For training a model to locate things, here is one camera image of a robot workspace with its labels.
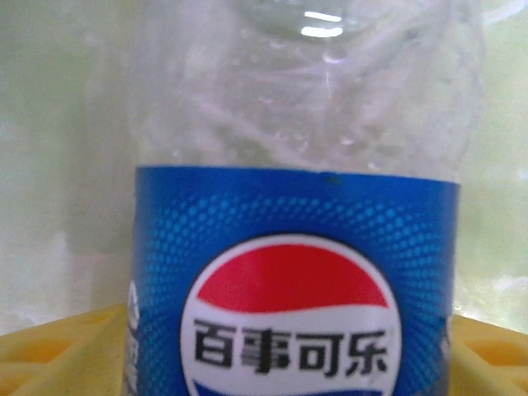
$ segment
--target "yellow crate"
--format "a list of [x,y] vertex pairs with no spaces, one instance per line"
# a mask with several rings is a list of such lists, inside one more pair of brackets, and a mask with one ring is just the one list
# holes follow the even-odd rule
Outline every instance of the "yellow crate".
[[[0,396],[118,396],[126,307],[0,337]],[[453,321],[451,396],[527,396],[528,336]]]

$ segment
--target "blue label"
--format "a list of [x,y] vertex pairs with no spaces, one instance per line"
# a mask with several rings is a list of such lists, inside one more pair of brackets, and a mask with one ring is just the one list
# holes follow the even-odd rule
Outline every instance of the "blue label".
[[124,394],[447,394],[458,192],[140,168]]

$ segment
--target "plastic bottle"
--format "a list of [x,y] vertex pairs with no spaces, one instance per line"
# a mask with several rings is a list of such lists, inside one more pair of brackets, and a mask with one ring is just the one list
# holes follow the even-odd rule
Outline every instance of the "plastic bottle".
[[474,0],[144,4],[125,394],[447,394],[480,27]]

